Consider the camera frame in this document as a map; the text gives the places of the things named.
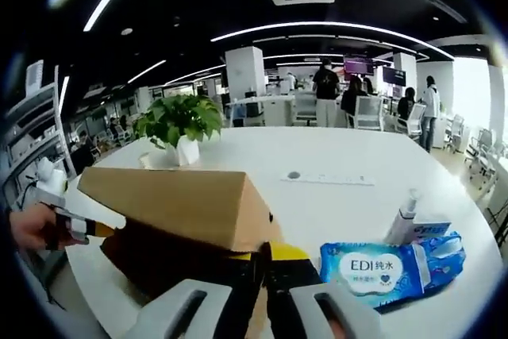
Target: white bottle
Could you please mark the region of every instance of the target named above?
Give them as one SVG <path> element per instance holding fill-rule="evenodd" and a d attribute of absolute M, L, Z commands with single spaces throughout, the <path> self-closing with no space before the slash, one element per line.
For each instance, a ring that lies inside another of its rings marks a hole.
<path fill-rule="evenodd" d="M 413 219 L 416 216 L 416 203 L 420 198 L 420 194 L 414 188 L 410 189 L 409 198 L 399 208 L 394 222 L 391 224 L 385 242 L 389 245 L 404 245 L 410 231 L 413 228 Z"/>

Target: monitor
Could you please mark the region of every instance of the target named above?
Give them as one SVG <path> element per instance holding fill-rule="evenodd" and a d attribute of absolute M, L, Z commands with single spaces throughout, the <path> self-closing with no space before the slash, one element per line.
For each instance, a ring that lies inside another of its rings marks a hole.
<path fill-rule="evenodd" d="M 383 67 L 383 81 L 404 87 L 406 85 L 406 73 L 392 67 Z"/>
<path fill-rule="evenodd" d="M 345 56 L 344 71 L 350 75 L 374 75 L 374 63 L 367 57 Z"/>

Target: black shirt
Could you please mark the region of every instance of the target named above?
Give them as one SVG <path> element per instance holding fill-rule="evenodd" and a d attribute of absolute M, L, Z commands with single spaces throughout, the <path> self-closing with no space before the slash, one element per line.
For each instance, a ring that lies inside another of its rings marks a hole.
<path fill-rule="evenodd" d="M 313 81 L 317 84 L 317 99 L 337 98 L 337 84 L 339 83 L 337 73 L 321 67 L 314 75 Z"/>
<path fill-rule="evenodd" d="M 341 109 L 347 114 L 355 115 L 356 97 L 360 97 L 361 95 L 365 96 L 367 93 L 364 91 L 354 91 L 353 89 L 347 89 L 342 94 Z"/>
<path fill-rule="evenodd" d="M 412 98 L 401 98 L 400 101 L 398 101 L 397 106 L 397 113 L 399 118 L 407 121 L 407 118 L 410 116 L 411 110 L 413 109 L 413 105 L 414 100 Z"/>

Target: human hand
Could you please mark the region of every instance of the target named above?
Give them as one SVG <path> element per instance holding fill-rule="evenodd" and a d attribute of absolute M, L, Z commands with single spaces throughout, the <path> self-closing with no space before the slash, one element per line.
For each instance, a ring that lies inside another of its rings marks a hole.
<path fill-rule="evenodd" d="M 10 227 L 17 246 L 23 249 L 46 249 L 46 229 L 56 227 L 56 213 L 42 203 L 29 206 L 22 212 L 10 214 Z M 82 244 L 71 237 L 69 232 L 58 232 L 58 249 L 68 245 Z"/>

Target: wet wipes package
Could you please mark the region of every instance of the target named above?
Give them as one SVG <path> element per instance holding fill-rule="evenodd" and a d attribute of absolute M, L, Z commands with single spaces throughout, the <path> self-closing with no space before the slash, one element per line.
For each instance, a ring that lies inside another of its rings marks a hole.
<path fill-rule="evenodd" d="M 321 279 L 344 284 L 374 308 L 450 283 L 465 259 L 460 236 L 435 237 L 411 245 L 332 243 L 321 247 Z"/>

